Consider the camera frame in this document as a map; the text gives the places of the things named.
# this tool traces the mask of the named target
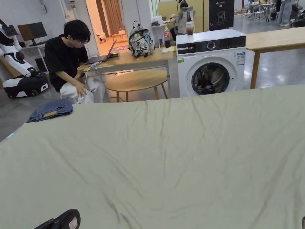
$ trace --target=white robot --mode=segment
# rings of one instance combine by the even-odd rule
[[[3,83],[3,88],[9,98],[36,96],[48,88],[48,78],[45,73],[37,70],[24,60],[24,54],[16,38],[18,35],[14,26],[7,26],[0,19],[0,56],[21,73],[15,79]]]

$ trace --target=young man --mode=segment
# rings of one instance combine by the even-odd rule
[[[45,43],[51,84],[63,99],[71,98],[77,104],[102,103],[106,92],[103,82],[93,77],[85,82],[84,73],[77,71],[88,60],[84,45],[90,36],[84,22],[73,20],[65,24],[64,34]]]

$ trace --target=yellow notepad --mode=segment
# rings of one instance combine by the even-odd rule
[[[172,46],[169,48],[163,48],[162,52],[167,53],[167,52],[175,52],[176,51],[176,46]]]

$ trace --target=washing machine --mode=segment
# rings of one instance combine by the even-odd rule
[[[241,90],[246,35],[223,29],[176,39],[180,97]]]

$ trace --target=bed sheet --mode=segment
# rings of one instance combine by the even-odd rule
[[[0,228],[301,228],[305,86],[88,104],[0,144]]]

